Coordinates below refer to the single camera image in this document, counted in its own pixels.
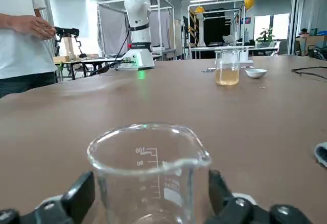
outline measuring beaker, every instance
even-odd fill
[[[235,85],[240,80],[240,50],[216,51],[216,83]]]
[[[194,169],[211,163],[190,129],[130,125],[87,149],[109,224],[194,224]]]

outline yellow liquid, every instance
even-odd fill
[[[240,70],[236,69],[217,69],[216,83],[218,85],[235,85],[240,80]]]

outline yellow balloon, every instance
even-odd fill
[[[254,0],[244,0],[245,7],[247,10],[251,9],[254,5]]]
[[[202,6],[199,6],[198,8],[196,8],[195,13],[202,13],[205,12],[204,8]]]

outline potted plant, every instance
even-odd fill
[[[272,38],[275,36],[272,35],[272,28],[262,30],[263,31],[260,33],[260,37],[257,38],[256,41],[260,47],[268,47],[272,42]]]

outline white curtain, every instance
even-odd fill
[[[108,6],[99,5],[99,23],[102,30],[102,50],[105,54],[119,52],[127,35],[125,22],[126,13],[115,10]],[[124,44],[121,53],[127,52],[127,43]]]
[[[302,12],[301,29],[317,28],[327,30],[327,0],[305,0]]]
[[[160,10],[161,16],[161,37],[162,44],[164,49],[174,48],[174,43],[170,45],[170,37],[169,37],[169,28],[170,21],[172,16],[169,10]],[[149,17],[150,28],[151,28],[151,43],[152,47],[160,46],[160,36],[159,36],[159,18],[158,11],[152,11]]]

